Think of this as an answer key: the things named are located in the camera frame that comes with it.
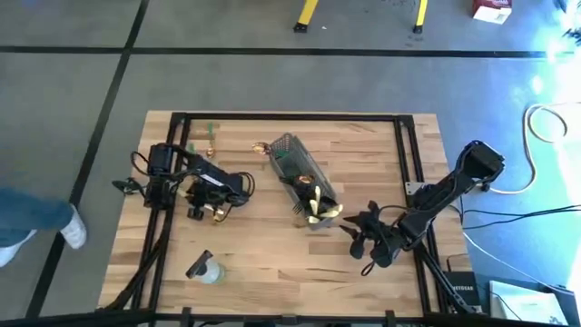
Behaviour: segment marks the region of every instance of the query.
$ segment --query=gray concrete floor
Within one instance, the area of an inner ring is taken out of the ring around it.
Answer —
[[[472,20],[468,3],[432,2],[425,33],[416,36],[415,1],[321,0],[310,32],[296,35],[299,0],[151,0],[136,46],[545,51],[562,34],[548,0],[515,4],[505,25]],[[0,45],[123,46],[138,5],[4,0]],[[0,184],[68,198],[118,60],[0,54]],[[563,85],[563,74],[579,76],[575,69],[569,60],[545,59],[134,54],[80,204],[89,240],[79,251],[64,249],[42,314],[95,307],[123,202],[110,182],[130,172],[128,153],[148,110],[435,113],[451,164],[467,142],[486,141],[507,158],[497,187],[518,188],[530,174],[521,115],[530,104],[578,92]],[[536,77],[541,92],[532,87]],[[550,132],[554,119],[539,118]],[[540,175],[529,192],[471,194],[466,207],[518,213],[581,203],[580,175],[564,164],[581,163],[576,144],[531,143]],[[474,214],[467,224],[492,219]],[[568,284],[581,275],[580,232],[578,215],[563,214],[470,235],[538,279]],[[0,297],[0,319],[24,315],[53,236],[40,233],[0,270],[0,290],[11,294]],[[469,251],[478,274],[527,279]]]

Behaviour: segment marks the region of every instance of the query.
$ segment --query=white sneaker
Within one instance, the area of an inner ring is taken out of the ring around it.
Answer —
[[[0,248],[0,268],[4,267],[8,263],[10,263],[12,261],[12,259],[14,259],[16,254],[18,253],[18,250],[20,250],[20,247],[22,246],[22,244],[24,244],[26,241],[30,240],[30,238],[33,237],[35,234],[36,234],[36,230],[32,230],[32,231],[30,231],[28,236],[26,236],[26,238],[23,239],[22,241],[20,241],[19,243],[14,244],[12,246],[5,247],[5,248]]]
[[[87,230],[84,227],[79,212],[76,210],[74,205],[71,204],[71,207],[73,208],[73,219],[71,219],[71,222],[61,230],[61,234],[66,242],[76,250],[83,246],[84,242],[87,240]]]

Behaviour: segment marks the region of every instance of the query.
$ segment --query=small bottle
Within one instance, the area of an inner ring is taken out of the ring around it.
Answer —
[[[204,250],[202,255],[193,263],[192,267],[185,273],[189,279],[196,278],[202,283],[218,283],[225,274],[224,267],[212,260],[213,254]]]

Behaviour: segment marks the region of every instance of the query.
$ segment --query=wire mesh basket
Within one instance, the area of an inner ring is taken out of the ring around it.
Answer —
[[[329,181],[297,136],[285,133],[272,142],[270,144],[269,157],[271,159],[272,169],[274,169],[274,172],[279,177],[313,176],[313,187],[315,185],[319,186],[321,196],[329,196],[329,198],[335,200],[337,196],[335,191],[333,191]],[[292,186],[284,184],[284,188],[289,193],[292,201],[298,204],[300,199]],[[305,220],[308,221],[309,215],[306,208],[302,207],[301,212]],[[313,231],[328,227],[332,220],[332,218],[325,218],[318,223],[309,223],[309,227]]]

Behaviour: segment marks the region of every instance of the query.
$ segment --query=yellow post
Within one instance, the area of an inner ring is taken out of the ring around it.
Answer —
[[[293,28],[295,33],[307,33],[307,27],[309,27],[310,19],[315,13],[318,2],[319,0],[305,0],[305,6],[302,7],[299,21]]]
[[[424,20],[426,20],[426,11],[428,10],[428,0],[419,0],[418,20],[414,26],[414,33],[421,34],[424,30]]]

